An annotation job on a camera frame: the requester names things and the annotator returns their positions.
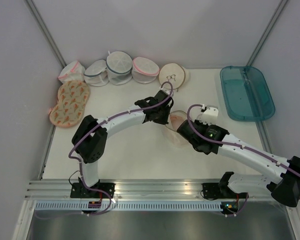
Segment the pale pink bra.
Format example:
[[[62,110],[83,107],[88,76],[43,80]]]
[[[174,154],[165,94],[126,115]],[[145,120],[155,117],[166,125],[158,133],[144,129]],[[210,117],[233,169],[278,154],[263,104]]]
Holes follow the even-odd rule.
[[[170,123],[171,127],[174,131],[176,131],[180,125],[184,122],[184,117],[176,114],[170,115]]]

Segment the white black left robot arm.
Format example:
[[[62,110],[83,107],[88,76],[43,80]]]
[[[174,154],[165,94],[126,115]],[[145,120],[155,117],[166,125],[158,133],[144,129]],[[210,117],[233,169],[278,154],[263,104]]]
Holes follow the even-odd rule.
[[[147,122],[168,124],[168,116],[174,105],[173,91],[160,89],[155,96],[138,100],[127,110],[110,117],[93,118],[88,115],[72,137],[73,148],[68,157],[79,163],[81,191],[88,198],[94,198],[99,189],[98,160],[104,154],[107,140],[113,135],[133,126]]]

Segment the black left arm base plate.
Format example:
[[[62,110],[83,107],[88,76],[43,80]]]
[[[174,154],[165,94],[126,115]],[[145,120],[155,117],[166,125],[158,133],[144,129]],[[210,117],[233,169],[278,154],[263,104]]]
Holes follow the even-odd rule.
[[[84,187],[84,184],[75,182],[72,184],[70,191],[71,199],[109,199],[113,198],[115,193],[115,184],[113,182],[98,182],[92,186],[95,190],[90,190]]]

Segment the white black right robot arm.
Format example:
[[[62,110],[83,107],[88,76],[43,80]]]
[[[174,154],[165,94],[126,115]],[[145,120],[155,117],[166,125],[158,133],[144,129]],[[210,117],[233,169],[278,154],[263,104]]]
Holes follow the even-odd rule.
[[[291,159],[258,150],[217,126],[198,120],[185,120],[177,133],[199,153],[211,153],[236,160],[258,172],[257,175],[226,172],[217,183],[219,196],[255,194],[271,196],[287,207],[295,208],[300,200],[300,158]]]

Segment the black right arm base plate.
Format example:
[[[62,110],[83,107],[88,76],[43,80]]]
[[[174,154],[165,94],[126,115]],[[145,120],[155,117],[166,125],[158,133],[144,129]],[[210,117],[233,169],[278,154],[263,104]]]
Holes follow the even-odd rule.
[[[246,192],[235,193],[228,186],[219,186],[217,182],[202,183],[201,193],[206,200],[221,200],[221,199],[245,199]]]

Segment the beige round glasses laundry bag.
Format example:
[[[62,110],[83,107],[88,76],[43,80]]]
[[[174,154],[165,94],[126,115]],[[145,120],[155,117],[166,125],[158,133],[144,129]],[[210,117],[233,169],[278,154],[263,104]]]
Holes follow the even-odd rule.
[[[189,143],[177,132],[177,130],[172,129],[171,121],[170,121],[170,115],[175,114],[178,116],[183,116],[184,121],[187,120],[187,114],[184,111],[176,110],[169,114],[168,116],[168,124],[164,126],[163,129],[163,135],[166,137],[166,139],[174,146],[181,148]]]

